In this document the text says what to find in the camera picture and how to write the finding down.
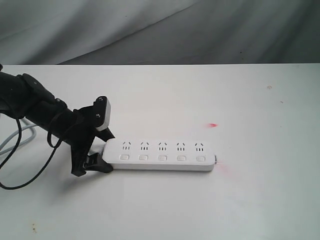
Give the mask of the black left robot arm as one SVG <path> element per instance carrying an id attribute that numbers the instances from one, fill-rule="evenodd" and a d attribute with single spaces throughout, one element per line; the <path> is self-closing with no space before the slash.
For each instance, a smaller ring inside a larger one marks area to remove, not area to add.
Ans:
<path id="1" fill-rule="evenodd" d="M 113 171 L 100 153 L 89 154 L 95 138 L 104 142 L 114 138 L 109 130 L 111 104 L 106 96 L 99 96 L 90 106 L 70 110 L 31 75 L 1 72 L 0 112 L 13 119 L 27 118 L 46 130 L 49 145 L 52 136 L 70 145 L 73 175 Z"/>

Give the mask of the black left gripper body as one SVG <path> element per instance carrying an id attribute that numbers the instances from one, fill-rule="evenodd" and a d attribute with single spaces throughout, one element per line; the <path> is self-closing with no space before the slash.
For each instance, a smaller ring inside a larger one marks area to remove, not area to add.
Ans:
<path id="1" fill-rule="evenodd" d="M 76 116 L 74 124 L 66 133 L 66 141 L 71 149 L 71 173 L 77 177 L 86 174 L 84 162 L 87 160 L 89 150 L 97 136 L 97 130 L 94 126 L 93 105 L 75 109 L 73 113 Z"/>

